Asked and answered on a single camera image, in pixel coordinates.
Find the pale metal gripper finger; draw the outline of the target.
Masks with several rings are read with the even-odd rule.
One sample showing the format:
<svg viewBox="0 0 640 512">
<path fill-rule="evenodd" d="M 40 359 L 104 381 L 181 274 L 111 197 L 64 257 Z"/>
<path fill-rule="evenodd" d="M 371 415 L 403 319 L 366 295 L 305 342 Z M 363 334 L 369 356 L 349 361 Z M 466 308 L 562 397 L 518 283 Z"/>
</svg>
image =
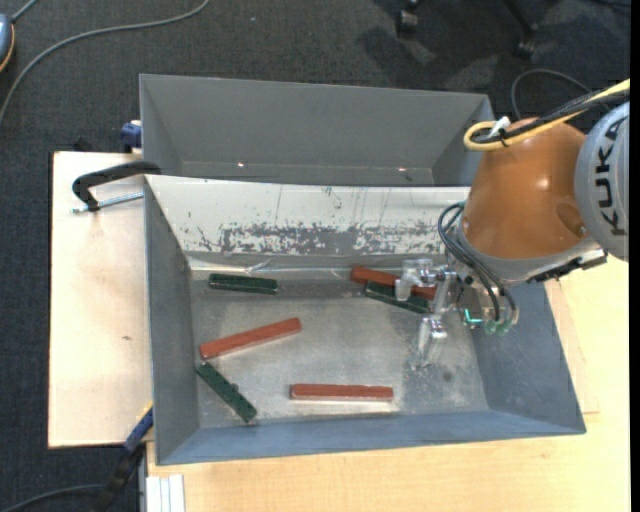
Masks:
<svg viewBox="0 0 640 512">
<path fill-rule="evenodd" d="M 437 290 L 431 259 L 404 260 L 401 274 L 395 279 L 395 298 L 407 301 L 411 296 L 433 299 Z"/>
<path fill-rule="evenodd" d="M 447 337 L 447 329 L 441 316 L 426 316 L 421 320 L 418 331 L 418 368 L 430 365 L 431 349 L 436 341 Z"/>
</svg>

